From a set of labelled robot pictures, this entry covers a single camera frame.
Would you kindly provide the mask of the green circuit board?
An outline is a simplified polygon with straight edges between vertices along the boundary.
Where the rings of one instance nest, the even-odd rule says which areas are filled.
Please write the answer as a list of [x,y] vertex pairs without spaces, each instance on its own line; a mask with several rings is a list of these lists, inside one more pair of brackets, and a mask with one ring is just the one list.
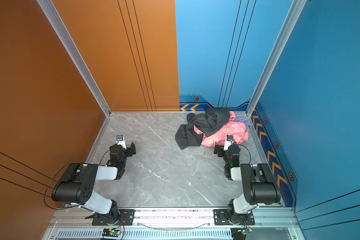
[[102,239],[105,240],[120,240],[122,237],[122,231],[116,228],[103,229]]

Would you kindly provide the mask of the pink patterned cloth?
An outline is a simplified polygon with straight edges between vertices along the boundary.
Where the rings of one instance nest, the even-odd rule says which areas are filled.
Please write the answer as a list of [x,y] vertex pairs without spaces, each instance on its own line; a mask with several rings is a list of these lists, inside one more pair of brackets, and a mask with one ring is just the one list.
[[200,135],[203,135],[201,145],[205,147],[214,147],[215,145],[223,146],[225,144],[226,135],[232,135],[234,137],[235,144],[242,144],[249,139],[249,131],[247,126],[243,123],[234,122],[237,117],[234,112],[230,111],[230,121],[225,124],[218,132],[207,137],[201,130],[194,127],[194,131]]

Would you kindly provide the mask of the aluminium front rail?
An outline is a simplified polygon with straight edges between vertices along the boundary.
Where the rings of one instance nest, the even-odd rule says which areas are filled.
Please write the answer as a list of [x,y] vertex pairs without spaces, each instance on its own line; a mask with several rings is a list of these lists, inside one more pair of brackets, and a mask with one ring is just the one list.
[[216,226],[214,209],[218,207],[134,208],[132,226],[93,226],[83,209],[57,211],[44,240],[105,240],[103,229],[122,231],[121,240],[303,240],[303,231],[291,208],[264,207],[252,213],[252,233],[242,235],[244,226]]

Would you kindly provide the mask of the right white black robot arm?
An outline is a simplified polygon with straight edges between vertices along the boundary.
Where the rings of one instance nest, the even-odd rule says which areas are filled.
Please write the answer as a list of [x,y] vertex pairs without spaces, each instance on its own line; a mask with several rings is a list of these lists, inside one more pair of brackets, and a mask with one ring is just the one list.
[[216,145],[214,153],[225,161],[225,177],[242,183],[243,193],[227,205],[225,216],[216,215],[217,224],[254,225],[252,211],[260,206],[277,204],[281,193],[268,164],[240,163],[241,149],[237,145],[229,147]]

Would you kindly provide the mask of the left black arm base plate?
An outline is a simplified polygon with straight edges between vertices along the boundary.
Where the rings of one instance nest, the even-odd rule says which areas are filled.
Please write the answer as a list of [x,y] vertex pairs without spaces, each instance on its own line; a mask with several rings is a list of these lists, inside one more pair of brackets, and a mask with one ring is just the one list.
[[93,226],[119,226],[122,224],[123,226],[132,226],[135,218],[135,210],[134,209],[121,209],[118,213],[117,219],[108,218],[106,216],[96,215],[93,218],[92,225]]

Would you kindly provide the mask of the purple cloth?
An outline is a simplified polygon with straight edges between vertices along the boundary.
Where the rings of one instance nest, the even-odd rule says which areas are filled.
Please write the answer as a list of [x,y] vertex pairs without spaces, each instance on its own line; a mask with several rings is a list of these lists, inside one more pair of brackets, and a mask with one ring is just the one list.
[[245,117],[236,117],[236,118],[234,119],[234,122],[243,123],[243,124],[245,124],[246,126],[251,126],[251,125],[252,125],[251,120],[248,119],[248,118],[245,118]]

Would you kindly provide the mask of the black cloth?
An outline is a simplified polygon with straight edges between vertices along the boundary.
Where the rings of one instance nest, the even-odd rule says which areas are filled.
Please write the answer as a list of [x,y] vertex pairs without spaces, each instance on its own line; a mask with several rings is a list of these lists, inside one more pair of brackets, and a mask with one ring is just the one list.
[[203,114],[187,115],[187,123],[180,125],[175,140],[181,150],[187,147],[199,147],[204,136],[217,133],[230,120],[231,114],[225,108],[209,108]]

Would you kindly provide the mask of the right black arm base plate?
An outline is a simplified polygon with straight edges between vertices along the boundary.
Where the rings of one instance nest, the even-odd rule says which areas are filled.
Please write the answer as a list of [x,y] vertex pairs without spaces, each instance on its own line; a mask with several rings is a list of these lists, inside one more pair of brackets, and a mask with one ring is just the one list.
[[214,209],[214,223],[216,226],[236,225],[236,226],[254,226],[255,218],[253,213],[249,214],[230,214],[227,209]]

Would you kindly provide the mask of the small right circuit board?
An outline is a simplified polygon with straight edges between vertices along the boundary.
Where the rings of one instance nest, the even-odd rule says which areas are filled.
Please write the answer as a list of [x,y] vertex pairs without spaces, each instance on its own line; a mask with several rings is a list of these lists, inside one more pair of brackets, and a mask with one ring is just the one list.
[[238,230],[238,233],[240,233],[242,235],[247,235],[248,233],[252,233],[252,232],[253,232],[253,229],[249,226],[246,226],[246,227]]

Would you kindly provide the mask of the right aluminium corner post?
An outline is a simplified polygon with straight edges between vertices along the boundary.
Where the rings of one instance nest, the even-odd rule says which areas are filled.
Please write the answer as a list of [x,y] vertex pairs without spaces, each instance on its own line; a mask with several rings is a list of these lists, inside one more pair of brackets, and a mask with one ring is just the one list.
[[270,56],[266,62],[263,72],[259,78],[256,88],[253,92],[251,100],[246,110],[246,114],[250,117],[258,104],[260,97],[274,71],[274,68],[288,42],[288,39],[300,17],[300,14],[306,4],[307,0],[294,0],[283,22],[281,30],[272,48]]

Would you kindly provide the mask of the aluminium corner post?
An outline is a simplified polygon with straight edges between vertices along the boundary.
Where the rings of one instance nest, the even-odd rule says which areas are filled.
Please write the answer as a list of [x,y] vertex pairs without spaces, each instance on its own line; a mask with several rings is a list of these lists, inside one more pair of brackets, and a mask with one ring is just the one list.
[[63,44],[65,50],[69,54],[77,70],[81,74],[83,80],[87,84],[89,90],[91,91],[101,110],[106,117],[109,117],[112,111],[108,106],[103,94],[101,93],[100,88],[98,87],[93,75],[91,74],[87,64],[85,63],[67,27],[65,26],[62,18],[60,17],[54,3],[50,0],[37,0],[37,2],[41,7],[43,13],[47,17],[49,23],[53,27],[59,40]]
[[294,0],[283,22],[281,30],[272,48],[270,56],[266,62],[263,72],[259,78],[256,88],[253,92],[251,100],[246,110],[246,114],[250,117],[258,104],[260,97],[274,71],[274,68],[288,42],[288,39],[300,17],[300,14],[306,4],[307,0]]

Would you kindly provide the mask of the left aluminium corner post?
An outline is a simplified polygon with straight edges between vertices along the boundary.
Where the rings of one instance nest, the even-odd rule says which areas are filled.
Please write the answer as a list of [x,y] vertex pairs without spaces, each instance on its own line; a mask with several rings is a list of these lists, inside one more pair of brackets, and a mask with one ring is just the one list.
[[62,18],[60,17],[54,3],[50,0],[37,0],[37,2],[41,7],[43,13],[47,17],[49,23],[53,27],[59,40],[63,44],[65,50],[69,54],[77,70],[81,74],[83,80],[87,84],[89,90],[91,91],[101,110],[106,117],[109,117],[112,111],[108,106],[103,94],[101,93],[100,88],[98,87],[93,75],[91,74],[87,64],[85,63],[67,27],[65,26]]

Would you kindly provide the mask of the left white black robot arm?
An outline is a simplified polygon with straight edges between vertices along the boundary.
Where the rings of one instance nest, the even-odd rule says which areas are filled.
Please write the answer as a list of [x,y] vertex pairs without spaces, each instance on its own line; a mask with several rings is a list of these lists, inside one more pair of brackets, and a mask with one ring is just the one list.
[[93,226],[131,226],[135,210],[120,210],[115,200],[94,190],[98,181],[120,180],[125,173],[127,158],[136,154],[136,145],[129,147],[119,141],[110,147],[110,159],[105,165],[70,163],[55,185],[51,198],[55,202],[84,208],[92,215]]

